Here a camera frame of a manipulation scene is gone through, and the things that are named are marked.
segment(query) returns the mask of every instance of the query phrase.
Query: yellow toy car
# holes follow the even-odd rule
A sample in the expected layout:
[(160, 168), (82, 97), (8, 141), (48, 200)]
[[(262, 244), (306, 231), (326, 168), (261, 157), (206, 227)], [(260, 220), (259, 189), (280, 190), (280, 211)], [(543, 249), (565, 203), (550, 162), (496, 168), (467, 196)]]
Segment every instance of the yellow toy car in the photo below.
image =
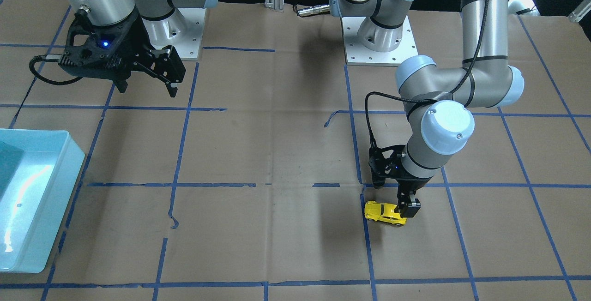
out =
[(406, 225), (406, 218), (401, 217), (400, 213), (394, 212), (395, 204), (378, 203), (369, 200), (365, 203), (365, 218), (369, 221), (382, 221), (383, 223), (391, 223), (395, 226)]

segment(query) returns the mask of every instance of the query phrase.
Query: white mounting plate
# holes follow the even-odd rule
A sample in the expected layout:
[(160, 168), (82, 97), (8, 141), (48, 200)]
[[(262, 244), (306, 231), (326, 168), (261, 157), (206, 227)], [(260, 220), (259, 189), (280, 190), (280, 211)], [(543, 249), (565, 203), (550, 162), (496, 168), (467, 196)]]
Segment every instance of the white mounting plate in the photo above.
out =
[(403, 23), (403, 38), (391, 52), (376, 52), (365, 47), (357, 37), (357, 30), (365, 17), (343, 17), (343, 40), (347, 65), (398, 67), (405, 59), (418, 55), (408, 17)]
[[(169, 41), (179, 53), (179, 57), (184, 61), (197, 61), (201, 54), (201, 39), (203, 38), (203, 28), (205, 27), (205, 12), (203, 8), (179, 8), (179, 11), (185, 17), (188, 30), (182, 35), (174, 36)], [(164, 46), (154, 45), (157, 49)]]

